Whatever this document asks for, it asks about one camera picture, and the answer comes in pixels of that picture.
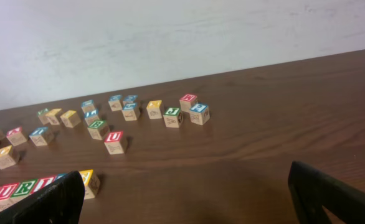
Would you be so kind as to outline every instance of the wood grain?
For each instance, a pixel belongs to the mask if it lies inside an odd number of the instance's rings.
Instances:
[[[179,129],[111,112],[109,96],[138,94],[142,107],[179,106],[186,93],[209,105],[204,125]],[[102,186],[84,202],[81,223],[297,223],[287,186],[292,160],[365,191],[365,50],[143,86],[0,111],[0,128],[42,126],[42,108],[80,109],[93,99],[111,130],[129,137],[111,156],[84,123],[51,126],[55,141],[17,146],[18,166],[0,185],[71,170],[95,169]],[[4,140],[0,147],[9,143]]]

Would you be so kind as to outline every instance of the black object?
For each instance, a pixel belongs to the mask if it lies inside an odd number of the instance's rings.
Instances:
[[[365,193],[293,161],[289,190],[301,224],[331,223],[322,206],[345,223],[365,223]]]
[[[77,224],[84,193],[82,176],[70,172],[0,212],[0,224]]]

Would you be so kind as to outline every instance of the white wall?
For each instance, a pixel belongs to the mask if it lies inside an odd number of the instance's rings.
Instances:
[[[359,49],[365,0],[0,0],[0,109]]]

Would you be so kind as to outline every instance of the brown table surface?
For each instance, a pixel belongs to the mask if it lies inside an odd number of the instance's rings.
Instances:
[[[180,129],[148,118],[150,100],[176,107],[186,93],[209,105],[204,126],[187,114]],[[138,121],[110,111],[115,94],[139,95]],[[52,126],[48,147],[16,147],[22,159],[0,170],[0,185],[94,169],[102,185],[80,223],[134,224],[297,223],[287,185],[293,160],[365,191],[365,50],[3,110],[0,128],[29,134],[42,126],[42,108],[82,117],[90,99],[111,130],[130,137],[126,154],[109,155],[85,123]]]

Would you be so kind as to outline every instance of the tabletop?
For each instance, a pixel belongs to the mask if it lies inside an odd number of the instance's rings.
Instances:
[[[179,129],[148,118],[149,101],[178,107],[186,93],[209,105],[205,125],[187,113]],[[116,94],[140,97],[139,120],[110,110]],[[16,147],[21,161],[0,170],[0,185],[94,169],[101,187],[80,223],[126,224],[298,223],[287,184],[294,160],[365,192],[365,50],[3,110],[0,128],[30,133],[43,108],[83,118],[86,100],[128,136],[126,154],[109,155],[84,122],[51,126],[48,146]]]

